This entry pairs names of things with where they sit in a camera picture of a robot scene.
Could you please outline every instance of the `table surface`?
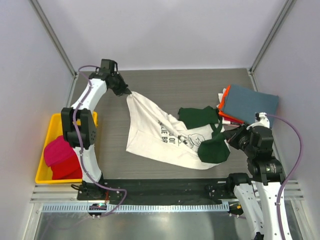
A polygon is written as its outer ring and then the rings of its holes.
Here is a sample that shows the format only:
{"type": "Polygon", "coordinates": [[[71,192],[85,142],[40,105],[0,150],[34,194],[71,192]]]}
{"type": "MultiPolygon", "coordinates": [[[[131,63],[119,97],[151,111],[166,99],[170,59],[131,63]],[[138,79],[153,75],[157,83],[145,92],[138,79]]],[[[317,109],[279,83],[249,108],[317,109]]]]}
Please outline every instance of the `table surface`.
{"type": "MultiPolygon", "coordinates": [[[[180,107],[215,107],[218,93],[229,84],[253,88],[246,69],[183,69],[121,71],[129,89],[155,102],[162,110],[178,116],[180,107]]],[[[86,79],[78,78],[71,104],[81,95],[86,79]]],[[[226,162],[208,170],[188,169],[126,152],[130,115],[126,96],[110,90],[97,104],[95,152],[105,179],[225,178],[230,173],[248,173],[247,158],[231,148],[226,162]]]]}

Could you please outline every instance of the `white wall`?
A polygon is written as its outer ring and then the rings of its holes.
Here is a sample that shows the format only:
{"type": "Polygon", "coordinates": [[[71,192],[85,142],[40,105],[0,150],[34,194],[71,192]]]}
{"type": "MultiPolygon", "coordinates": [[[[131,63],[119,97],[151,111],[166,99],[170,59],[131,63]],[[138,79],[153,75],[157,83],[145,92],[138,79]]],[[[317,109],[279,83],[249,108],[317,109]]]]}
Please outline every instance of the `white wall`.
{"type": "Polygon", "coordinates": [[[39,0],[74,68],[250,67],[285,0],[39,0]]]}
{"type": "MultiPolygon", "coordinates": [[[[279,95],[278,114],[301,131],[304,155],[295,177],[317,231],[320,224],[319,23],[320,1],[297,1],[255,72],[259,90],[279,95]]],[[[297,160],[297,137],[279,122],[273,130],[288,173],[297,160]]]]}
{"type": "Polygon", "coordinates": [[[50,117],[72,76],[27,0],[0,9],[0,239],[20,240],[50,117]]]}

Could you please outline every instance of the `white tote bag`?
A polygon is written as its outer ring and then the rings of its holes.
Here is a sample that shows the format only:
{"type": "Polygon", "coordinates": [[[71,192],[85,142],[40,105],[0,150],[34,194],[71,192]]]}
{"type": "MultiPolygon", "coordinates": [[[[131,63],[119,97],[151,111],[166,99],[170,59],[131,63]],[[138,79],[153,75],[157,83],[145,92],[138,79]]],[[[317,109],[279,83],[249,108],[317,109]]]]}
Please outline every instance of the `white tote bag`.
{"type": "Polygon", "coordinates": [[[202,162],[197,154],[200,143],[212,138],[209,124],[188,130],[182,121],[137,92],[128,95],[127,104],[131,119],[127,152],[190,169],[218,165],[202,162]]]}

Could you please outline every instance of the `yellow plastic bin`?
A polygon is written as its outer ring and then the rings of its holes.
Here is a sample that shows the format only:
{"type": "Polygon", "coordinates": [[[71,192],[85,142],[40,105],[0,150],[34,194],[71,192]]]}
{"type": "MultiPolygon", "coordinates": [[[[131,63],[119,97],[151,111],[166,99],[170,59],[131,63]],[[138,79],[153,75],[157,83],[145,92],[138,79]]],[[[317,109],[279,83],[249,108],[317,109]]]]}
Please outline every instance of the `yellow plastic bin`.
{"type": "MultiPolygon", "coordinates": [[[[98,126],[98,114],[93,112],[93,121],[95,126],[98,126]]],[[[65,184],[65,183],[81,183],[82,179],[63,179],[63,180],[52,180],[52,171],[51,168],[46,165],[44,159],[44,150],[45,147],[55,140],[57,137],[61,136],[62,133],[62,122],[61,114],[55,113],[52,115],[48,132],[45,137],[44,146],[42,149],[41,159],[39,163],[38,170],[35,176],[35,182],[37,184],[65,184]]]]}

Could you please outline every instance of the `green garment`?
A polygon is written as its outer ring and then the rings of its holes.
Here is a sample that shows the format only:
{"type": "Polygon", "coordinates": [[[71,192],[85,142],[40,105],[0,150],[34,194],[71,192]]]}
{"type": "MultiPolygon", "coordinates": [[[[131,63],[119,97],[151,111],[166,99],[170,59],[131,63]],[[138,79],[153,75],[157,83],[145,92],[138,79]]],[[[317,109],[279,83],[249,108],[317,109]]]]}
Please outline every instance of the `green garment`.
{"type": "Polygon", "coordinates": [[[208,124],[212,127],[212,125],[219,123],[217,111],[211,106],[207,106],[204,109],[181,107],[178,115],[178,120],[184,122],[187,129],[200,128],[208,124]]]}
{"type": "Polygon", "coordinates": [[[204,109],[180,108],[179,121],[184,122],[187,129],[195,129],[210,124],[213,132],[212,139],[203,141],[198,148],[198,156],[204,163],[219,164],[225,162],[230,151],[225,143],[225,136],[221,133],[222,117],[219,110],[211,106],[204,109]]]}

